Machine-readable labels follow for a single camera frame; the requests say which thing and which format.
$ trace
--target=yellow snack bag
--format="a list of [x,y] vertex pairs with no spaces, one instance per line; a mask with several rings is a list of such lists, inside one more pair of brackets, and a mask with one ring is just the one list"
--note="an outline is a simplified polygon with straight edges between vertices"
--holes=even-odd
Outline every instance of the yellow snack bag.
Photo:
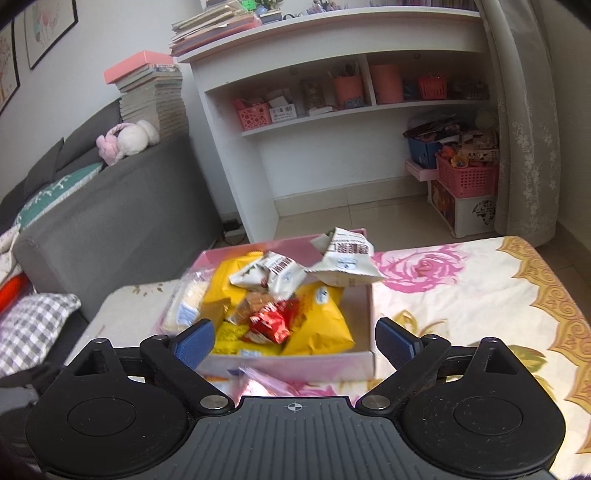
[[229,277],[260,257],[262,257],[262,252],[248,252],[241,257],[230,258],[220,263],[203,298],[202,307],[216,303],[222,304],[225,308],[224,318],[232,315],[238,304],[246,297],[248,291],[232,285]]
[[355,345],[343,314],[337,306],[343,288],[315,282],[298,288],[299,311],[282,355],[341,353]]
[[248,328],[248,323],[234,325],[230,322],[222,322],[216,331],[216,343],[211,353],[214,355],[249,357],[279,355],[281,353],[282,345],[276,343],[249,343],[242,340]]

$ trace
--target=wall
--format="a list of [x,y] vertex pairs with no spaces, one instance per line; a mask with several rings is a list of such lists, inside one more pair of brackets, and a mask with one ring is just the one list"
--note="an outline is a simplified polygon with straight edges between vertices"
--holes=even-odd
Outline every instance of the wall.
[[556,0],[540,0],[552,56],[562,181],[558,220],[591,250],[591,31]]
[[[21,87],[0,115],[0,199],[59,138],[116,99],[102,72],[140,50],[167,51],[170,25],[201,11],[196,0],[77,0],[79,22],[29,70],[23,15],[15,20]],[[220,213],[236,210],[189,66],[183,99],[191,139]]]

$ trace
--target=bed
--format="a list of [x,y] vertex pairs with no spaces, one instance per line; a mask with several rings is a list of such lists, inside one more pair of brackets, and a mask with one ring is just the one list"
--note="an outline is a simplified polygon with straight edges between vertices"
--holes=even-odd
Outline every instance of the bed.
[[[508,236],[380,252],[375,261],[386,279],[373,285],[374,321],[390,317],[417,336],[437,333],[454,345],[472,345],[485,336],[501,338],[566,419],[566,438],[553,474],[561,480],[591,475],[591,330],[531,245]],[[137,345],[149,335],[175,284],[124,287],[113,293],[70,359],[96,336],[111,338],[114,346]],[[394,371],[375,352],[375,380],[315,385],[317,393],[348,395],[354,403]],[[223,390],[227,384],[213,383]]]

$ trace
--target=metal screw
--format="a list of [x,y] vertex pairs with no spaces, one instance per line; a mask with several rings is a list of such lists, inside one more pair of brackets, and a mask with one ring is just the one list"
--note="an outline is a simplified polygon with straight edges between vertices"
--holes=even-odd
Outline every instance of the metal screw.
[[390,406],[390,401],[383,395],[368,395],[361,404],[370,410],[383,410]]
[[228,405],[228,399],[221,395],[208,395],[201,399],[201,406],[208,410],[221,410]]

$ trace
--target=checkered pillow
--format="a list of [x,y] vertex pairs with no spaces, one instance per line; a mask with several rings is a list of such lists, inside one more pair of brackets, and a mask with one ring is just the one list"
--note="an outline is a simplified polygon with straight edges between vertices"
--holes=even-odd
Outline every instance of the checkered pillow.
[[67,318],[80,308],[76,295],[41,293],[16,303],[0,323],[0,377],[40,364]]

